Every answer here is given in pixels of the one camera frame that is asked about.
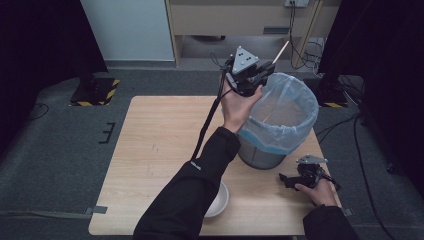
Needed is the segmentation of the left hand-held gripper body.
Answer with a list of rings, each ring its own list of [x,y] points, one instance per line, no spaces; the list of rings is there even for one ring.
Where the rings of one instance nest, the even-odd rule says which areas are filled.
[[[225,77],[230,87],[243,97],[250,97],[252,89],[250,78],[264,72],[264,64],[258,66],[259,58],[239,46],[225,63]]]

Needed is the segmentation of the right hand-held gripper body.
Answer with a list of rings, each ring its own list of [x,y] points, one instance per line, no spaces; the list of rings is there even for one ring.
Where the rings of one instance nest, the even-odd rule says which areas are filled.
[[[309,188],[314,188],[324,175],[324,170],[321,167],[321,163],[327,162],[328,160],[326,158],[317,157],[310,154],[299,158],[296,161],[298,164],[297,171],[299,176],[293,177],[291,183],[300,183]]]

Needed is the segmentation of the grey mesh trash bin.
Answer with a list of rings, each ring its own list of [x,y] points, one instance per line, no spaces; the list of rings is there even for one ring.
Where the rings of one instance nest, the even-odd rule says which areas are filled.
[[[273,169],[286,158],[285,155],[262,151],[242,136],[239,136],[238,139],[241,144],[238,156],[246,165],[252,168],[259,170]]]

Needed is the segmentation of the blue plastic bin bag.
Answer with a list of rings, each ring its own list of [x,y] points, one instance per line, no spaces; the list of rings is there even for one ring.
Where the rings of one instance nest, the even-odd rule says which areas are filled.
[[[319,113],[308,86],[294,76],[273,73],[262,89],[239,136],[265,152],[289,155],[307,138]],[[264,123],[264,118],[271,116]]]

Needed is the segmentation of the person's right hand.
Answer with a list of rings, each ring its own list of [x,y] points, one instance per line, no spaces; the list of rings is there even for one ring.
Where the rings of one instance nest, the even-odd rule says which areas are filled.
[[[309,196],[317,206],[337,206],[331,183],[328,180],[321,179],[315,188],[309,188],[300,183],[297,183],[295,188]]]

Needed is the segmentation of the person's left hand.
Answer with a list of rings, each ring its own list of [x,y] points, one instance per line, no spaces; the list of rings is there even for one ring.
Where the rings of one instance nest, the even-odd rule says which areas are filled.
[[[237,133],[250,116],[254,104],[262,97],[262,85],[260,85],[250,97],[243,97],[235,93],[227,81],[224,81],[221,98],[224,123],[223,127]]]

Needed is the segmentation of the beige wooden desk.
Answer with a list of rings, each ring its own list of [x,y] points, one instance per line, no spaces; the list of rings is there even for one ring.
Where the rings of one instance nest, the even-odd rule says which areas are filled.
[[[341,0],[309,0],[306,8],[285,0],[165,0],[175,62],[186,36],[280,35],[294,46],[294,66],[302,65],[307,42],[328,36]]]

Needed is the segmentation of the black stand with striped base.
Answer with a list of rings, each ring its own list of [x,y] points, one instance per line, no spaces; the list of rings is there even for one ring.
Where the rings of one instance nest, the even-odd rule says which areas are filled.
[[[72,105],[108,105],[119,81],[108,70],[80,0],[71,0],[74,13],[70,20],[69,41],[71,64],[79,78]]]
[[[345,13],[345,0],[341,0],[319,65],[319,72],[324,74],[316,93],[320,105],[347,102],[338,81],[343,70],[343,53],[349,30],[349,23],[346,22],[347,18],[344,16]]]

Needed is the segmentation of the white cabinet panel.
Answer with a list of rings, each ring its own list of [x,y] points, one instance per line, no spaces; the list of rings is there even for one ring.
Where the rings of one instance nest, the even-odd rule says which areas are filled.
[[[81,3],[105,60],[174,60],[165,0]]]

